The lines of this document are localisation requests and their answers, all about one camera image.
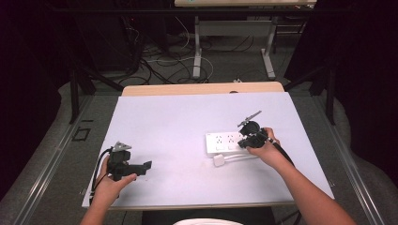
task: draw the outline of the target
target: hand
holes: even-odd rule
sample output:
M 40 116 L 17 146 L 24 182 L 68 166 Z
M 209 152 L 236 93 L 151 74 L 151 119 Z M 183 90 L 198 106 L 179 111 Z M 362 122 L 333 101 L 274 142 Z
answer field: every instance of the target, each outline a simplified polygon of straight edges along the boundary
M 91 203 L 92 206 L 106 210 L 114 203 L 120 191 L 126 185 L 137 179 L 137 174 L 134 173 L 119 181 L 112 180 L 112 177 L 108 176 L 108 173 L 106 172 L 108 160 L 109 156 L 102 162 L 100 173 L 96 180 L 96 192 L 94 194 L 93 202 Z
M 281 145 L 279 140 L 275 138 L 272 128 L 265 127 L 264 130 L 271 139 Z M 276 149 L 275 146 L 269 141 L 266 141 L 266 143 L 260 148 L 247 147 L 246 149 L 252 155 L 261 158 L 261 160 L 263 160 L 272 168 L 275 168 L 283 161 L 287 161 L 286 158 L 284 158 L 284 156 L 278 151 L 278 149 Z

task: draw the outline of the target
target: table leg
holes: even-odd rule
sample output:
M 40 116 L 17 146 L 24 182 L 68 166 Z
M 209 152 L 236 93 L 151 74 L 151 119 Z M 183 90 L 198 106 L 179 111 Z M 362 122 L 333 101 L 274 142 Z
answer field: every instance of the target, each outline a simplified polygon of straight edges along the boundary
M 194 79 L 200 77 L 200 65 L 202 61 L 202 49 L 200 48 L 200 26 L 199 17 L 195 17 L 195 60 L 193 62 L 193 74 Z
M 278 18 L 272 18 L 272 25 L 269 27 L 267 46 L 265 49 L 261 49 L 261 54 L 263 56 L 264 65 L 266 66 L 267 76 L 270 80 L 274 81 L 276 79 L 275 72 L 272 67 L 271 59 L 269 58 L 269 53 L 272 48 L 272 40 L 275 36 L 276 25 L 278 23 Z

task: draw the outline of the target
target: person's left hand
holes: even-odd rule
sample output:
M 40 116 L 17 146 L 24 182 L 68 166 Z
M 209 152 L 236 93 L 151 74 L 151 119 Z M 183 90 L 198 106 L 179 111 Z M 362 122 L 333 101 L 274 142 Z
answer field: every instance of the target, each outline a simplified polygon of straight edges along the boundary
M 129 176 L 123 177 L 119 181 L 112 180 L 112 177 L 108 176 L 108 173 L 106 172 L 108 160 L 109 156 L 102 162 L 100 173 L 96 180 L 96 192 L 94 194 L 93 202 L 91 203 L 91 205 L 100 207 L 104 210 L 107 210 L 114 203 L 120 191 L 125 186 L 137 179 L 137 174 L 133 173 Z

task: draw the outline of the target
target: power strip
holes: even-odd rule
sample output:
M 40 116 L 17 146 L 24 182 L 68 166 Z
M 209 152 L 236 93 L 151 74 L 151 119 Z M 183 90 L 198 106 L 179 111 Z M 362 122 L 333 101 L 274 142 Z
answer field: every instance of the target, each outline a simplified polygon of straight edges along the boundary
M 250 153 L 237 143 L 243 139 L 239 132 L 208 133 L 206 134 L 207 156 L 212 158 L 218 154 L 232 156 Z

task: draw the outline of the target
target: desk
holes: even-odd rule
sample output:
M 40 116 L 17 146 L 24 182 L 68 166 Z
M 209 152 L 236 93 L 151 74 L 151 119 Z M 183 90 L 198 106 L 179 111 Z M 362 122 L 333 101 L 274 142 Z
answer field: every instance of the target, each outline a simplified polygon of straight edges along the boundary
M 275 7 L 314 5 L 316 0 L 175 0 L 177 7 Z M 200 21 L 195 17 L 195 59 L 193 78 L 200 77 L 202 49 L 200 36 L 259 36 L 268 37 L 266 48 L 261 49 L 261 54 L 270 80 L 275 80 L 275 72 L 269 58 L 269 53 L 275 36 L 277 17 L 272 21 Z
M 146 175 L 122 190 L 112 209 L 293 203 L 283 179 L 259 158 L 216 168 L 207 157 L 206 133 L 238 131 L 237 124 L 259 110 L 263 112 L 255 121 L 274 128 L 296 167 L 334 198 L 295 106 L 279 83 L 194 86 L 131 86 L 119 98 L 100 151 L 121 141 L 132 145 L 130 164 L 149 160 L 153 164 Z M 83 207 L 88 207 L 88 195 L 84 196 Z

